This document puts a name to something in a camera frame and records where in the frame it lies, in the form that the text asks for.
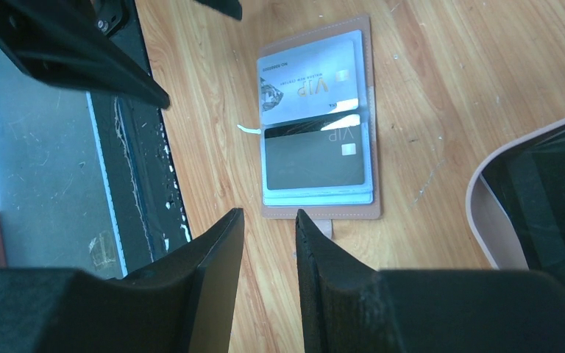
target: vip card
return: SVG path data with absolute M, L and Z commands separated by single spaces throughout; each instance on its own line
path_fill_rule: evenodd
M 360 116 L 336 113 L 265 129 L 269 190 L 362 185 L 365 157 Z
M 360 40 L 349 34 L 281 51 L 257 61 L 265 125 L 358 108 Z

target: black metal bracket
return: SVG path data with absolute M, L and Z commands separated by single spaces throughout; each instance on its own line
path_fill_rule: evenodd
M 111 8 L 117 7 L 107 7 L 108 13 Z M 111 15 L 113 31 L 126 20 L 122 13 L 120 21 Z M 0 0 L 0 48 L 23 73 L 48 85 L 169 107 L 167 92 L 110 42 L 97 22 L 89 0 Z
M 124 0 L 96 0 L 96 27 L 111 37 L 129 21 L 129 13 Z
M 234 209 L 122 280 L 0 270 L 0 352 L 228 352 L 243 249 Z

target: gray panel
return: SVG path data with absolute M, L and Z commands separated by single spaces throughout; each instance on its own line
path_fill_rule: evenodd
M 0 50 L 0 213 L 12 267 L 123 277 L 85 93 L 23 75 Z

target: card holder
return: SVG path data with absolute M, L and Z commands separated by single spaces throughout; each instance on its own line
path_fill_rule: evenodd
M 310 48 L 318 54 L 305 65 Z M 343 53 L 336 65 L 334 52 Z M 294 218 L 302 208 L 312 219 L 379 218 L 369 17 L 283 39 L 259 56 L 263 216 Z

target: wood grain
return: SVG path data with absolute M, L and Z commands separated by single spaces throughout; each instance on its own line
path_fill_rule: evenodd
M 246 213 L 232 352 L 301 352 L 293 221 L 260 217 L 259 47 L 372 17 L 384 215 L 336 221 L 373 268 L 488 264 L 464 211 L 473 170 L 497 147 L 565 117 L 565 0 L 242 0 L 234 22 L 195 1 L 138 0 L 194 234 Z

